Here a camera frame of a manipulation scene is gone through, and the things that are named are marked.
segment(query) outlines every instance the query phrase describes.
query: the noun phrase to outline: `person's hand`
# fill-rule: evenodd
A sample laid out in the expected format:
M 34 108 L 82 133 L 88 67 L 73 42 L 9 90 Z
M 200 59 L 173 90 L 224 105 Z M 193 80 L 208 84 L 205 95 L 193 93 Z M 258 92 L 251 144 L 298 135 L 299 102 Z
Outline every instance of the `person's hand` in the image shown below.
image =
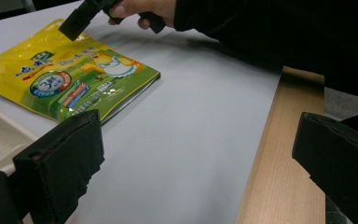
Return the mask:
M 160 16 L 166 26 L 173 28 L 175 6 L 176 0 L 122 0 L 110 9 L 109 14 L 113 18 L 126 18 L 141 12 L 151 11 Z M 109 20 L 109 24 L 116 25 L 112 20 Z M 138 25 L 147 30 L 150 27 L 150 21 L 140 19 Z

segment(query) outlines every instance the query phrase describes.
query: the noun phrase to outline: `black jacket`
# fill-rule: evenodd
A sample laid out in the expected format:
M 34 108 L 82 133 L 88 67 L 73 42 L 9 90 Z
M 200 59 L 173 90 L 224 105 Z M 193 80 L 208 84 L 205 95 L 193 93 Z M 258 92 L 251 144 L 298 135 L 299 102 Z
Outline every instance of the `black jacket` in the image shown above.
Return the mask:
M 174 26 L 358 95 L 358 0 L 177 0 Z

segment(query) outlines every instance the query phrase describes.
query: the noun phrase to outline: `black handheld device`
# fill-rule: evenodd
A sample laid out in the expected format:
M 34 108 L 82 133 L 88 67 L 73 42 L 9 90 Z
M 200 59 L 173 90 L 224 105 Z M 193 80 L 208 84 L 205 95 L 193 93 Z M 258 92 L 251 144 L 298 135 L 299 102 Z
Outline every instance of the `black handheld device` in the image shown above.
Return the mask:
M 66 35 L 69 39 L 74 41 L 77 37 L 89 26 L 90 21 L 101 10 L 108 15 L 116 24 L 120 24 L 123 19 L 112 18 L 109 15 L 110 8 L 117 3 L 117 0 L 85 0 L 77 9 L 61 25 L 59 30 Z M 141 18 L 150 20 L 150 28 L 154 33 L 158 34 L 165 26 L 163 19 L 152 13 L 143 12 L 139 13 Z

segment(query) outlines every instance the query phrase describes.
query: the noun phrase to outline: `white table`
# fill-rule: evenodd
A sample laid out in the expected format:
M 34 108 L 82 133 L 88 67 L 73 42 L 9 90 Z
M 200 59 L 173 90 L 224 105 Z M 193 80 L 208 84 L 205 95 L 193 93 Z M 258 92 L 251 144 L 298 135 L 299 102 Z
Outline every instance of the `white table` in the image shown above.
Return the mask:
M 0 53 L 79 4 L 0 21 Z M 234 223 L 281 68 L 240 61 L 196 31 L 107 20 L 100 13 L 85 32 L 161 79 L 103 126 L 105 162 L 74 223 Z M 56 125 L 1 96 L 0 111 L 36 136 Z

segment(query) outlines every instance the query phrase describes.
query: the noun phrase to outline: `table surface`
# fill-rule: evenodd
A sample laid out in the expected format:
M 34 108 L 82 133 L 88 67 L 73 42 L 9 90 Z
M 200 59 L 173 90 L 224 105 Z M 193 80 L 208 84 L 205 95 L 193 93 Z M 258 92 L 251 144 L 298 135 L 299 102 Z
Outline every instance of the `table surface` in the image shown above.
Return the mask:
M 78 5 L 0 21 L 0 52 Z M 161 79 L 103 126 L 106 161 L 73 223 L 323 223 L 324 196 L 291 159 L 300 111 L 323 113 L 319 77 L 283 85 L 314 75 L 281 76 L 195 31 L 154 35 L 136 20 L 112 27 L 100 13 L 85 31 Z M 39 137 L 56 125 L 2 97 L 0 111 Z

